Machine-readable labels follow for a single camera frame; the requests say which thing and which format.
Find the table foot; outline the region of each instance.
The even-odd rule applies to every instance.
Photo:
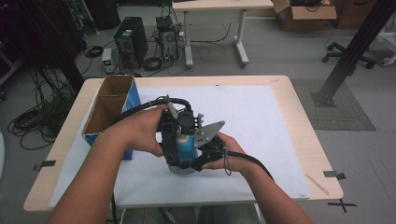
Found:
[[[187,68],[192,68],[194,63],[192,61],[191,46],[185,46],[184,52],[186,54],[186,66],[187,66]]]
[[[238,43],[236,41],[236,39],[237,39],[237,36],[235,37],[235,44],[236,44],[236,47],[238,48],[239,56],[241,57],[242,67],[245,67],[245,65],[248,64],[248,56],[247,56],[247,53],[245,52],[245,48],[244,48],[244,45],[242,44],[242,42]]]

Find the wooden table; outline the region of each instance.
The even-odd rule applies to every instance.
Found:
[[[86,80],[76,99],[58,138],[47,157],[56,161],[54,166],[43,167],[25,203],[24,209],[31,212],[49,211],[49,201],[56,187],[64,160],[75,140],[78,128],[92,102],[94,92],[103,79]],[[138,87],[188,87],[224,85],[269,85],[273,89],[290,141],[303,169],[311,193],[310,200],[330,200],[343,197],[343,191],[335,177],[325,177],[323,171],[332,167],[312,129],[299,98],[285,76],[233,76],[233,77],[138,77]]]
[[[191,12],[199,11],[200,20],[205,21],[206,24],[210,24],[213,22],[219,22],[218,18],[224,16],[224,11],[240,11],[238,36],[235,37],[235,44],[241,58],[242,67],[244,67],[248,64],[248,56],[245,52],[244,45],[242,44],[242,34],[244,33],[247,9],[268,8],[272,6],[273,3],[271,0],[196,0],[173,3],[173,9],[175,11],[184,12],[184,31],[186,38],[184,50],[186,55],[186,66],[188,68],[192,68],[193,66],[189,28]]]

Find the blue bottle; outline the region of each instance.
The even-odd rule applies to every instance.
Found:
[[[177,137],[177,151],[180,162],[192,161],[198,157],[197,149],[194,146],[194,137],[192,135],[180,134]],[[169,170],[175,175],[190,175],[195,173],[192,168],[180,169],[177,166],[169,165]]]

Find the hand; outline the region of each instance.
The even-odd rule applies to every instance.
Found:
[[[125,149],[146,151],[161,157],[163,149],[158,144],[155,134],[161,114],[167,108],[167,105],[158,105],[148,110],[139,111],[112,125],[103,133],[113,133],[111,136],[114,136],[116,141],[121,141],[125,145]]]
[[[242,149],[238,142],[231,136],[225,134],[225,133],[218,133],[217,136],[224,142],[225,146],[227,147],[227,150],[229,151],[234,151],[234,152],[239,152],[246,154],[244,149]],[[231,171],[235,172],[243,172],[245,171],[250,165],[254,164],[253,162],[247,161],[242,158],[238,157],[228,157],[228,163],[229,168]],[[218,161],[212,161],[209,162],[205,165],[202,166],[203,169],[212,169],[212,170],[218,170],[218,169],[224,169],[224,159],[220,159]]]

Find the person's right hand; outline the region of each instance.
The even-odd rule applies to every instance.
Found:
[[[239,146],[238,142],[233,137],[225,133],[218,133],[217,136],[224,142],[225,146],[227,147],[227,150],[246,154],[244,149],[242,149]],[[229,168],[231,171],[240,172],[240,173],[246,171],[246,169],[249,166],[254,165],[254,163],[251,161],[233,156],[228,157],[228,163],[229,163],[229,167],[227,166],[226,163],[227,166],[226,168]],[[212,169],[212,170],[224,169],[224,159],[209,162],[203,165],[202,168]]]

